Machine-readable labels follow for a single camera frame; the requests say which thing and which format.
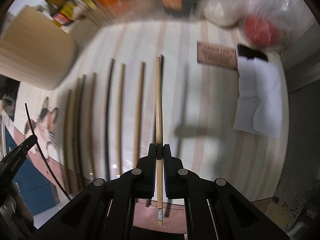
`napkin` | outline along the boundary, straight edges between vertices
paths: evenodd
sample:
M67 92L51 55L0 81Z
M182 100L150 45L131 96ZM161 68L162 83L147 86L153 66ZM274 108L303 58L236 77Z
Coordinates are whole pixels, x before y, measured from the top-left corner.
M278 138L282 122L281 80L276 66L238 57L239 98L234 129Z

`bottle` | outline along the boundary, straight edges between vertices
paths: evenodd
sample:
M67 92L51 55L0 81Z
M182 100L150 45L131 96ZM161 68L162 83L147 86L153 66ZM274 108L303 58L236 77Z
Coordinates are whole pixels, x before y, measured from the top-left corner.
M73 22L73 9L76 4L72 0L45 0L49 5L49 12L53 23L61 27Z

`red ball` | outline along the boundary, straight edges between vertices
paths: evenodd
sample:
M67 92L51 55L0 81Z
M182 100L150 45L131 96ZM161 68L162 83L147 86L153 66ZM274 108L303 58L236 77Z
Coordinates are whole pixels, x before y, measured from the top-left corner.
M275 46L280 40L280 31L261 16L247 15L243 30L249 41L262 49Z

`clear plastic bag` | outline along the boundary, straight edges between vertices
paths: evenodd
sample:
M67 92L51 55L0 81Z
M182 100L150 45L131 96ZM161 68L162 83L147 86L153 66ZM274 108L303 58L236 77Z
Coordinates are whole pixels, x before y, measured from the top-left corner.
M255 47L283 49L295 40L308 12L303 0L248 0L240 26Z
M235 25L244 15L246 0L204 0L203 15L221 27Z

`table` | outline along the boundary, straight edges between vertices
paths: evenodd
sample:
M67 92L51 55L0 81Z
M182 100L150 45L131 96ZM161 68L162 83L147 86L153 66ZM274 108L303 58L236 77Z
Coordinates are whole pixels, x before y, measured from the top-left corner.
M140 156L145 156L149 143L153 141L155 57L163 54L164 143L170 144L172 155L181 158L184 167L196 172L201 178L225 178L250 201L272 197L284 163L289 125L288 94L280 57L274 52L267 52L269 61L279 67L282 82L283 121L280 136L275 139L233 129L239 95L238 73L217 66L197 64L197 41L233 48L238 42L247 44L238 29L221 29L205 20L197 23L132 22L100 29L55 90L43 91L21 83L16 103L14 139L19 141L19 137L21 140L24 133L27 120L24 103L28 103L31 118L36 120L44 98L48 96L50 109L59 109L54 132L57 150L49 151L48 155L51 165L56 167L54 172L62 181L59 170L64 164L62 142L67 93L69 89L74 89L77 77L82 74L90 77L92 72L96 72L92 123L93 162L96 177L105 178L105 104L109 62L114 58L116 65L111 87L108 131L110 177L115 179L116 111L121 63L126 64L122 121L122 166L125 172L132 169L140 61L146 62L140 148ZM81 120L85 121L87 114L88 104L82 104ZM86 130L82 130L81 134L82 139L87 141ZM83 169L89 179L86 151L86 147L83 147ZM40 161L33 162L52 181L44 167L40 167ZM175 200L173 203L183 204L183 200Z

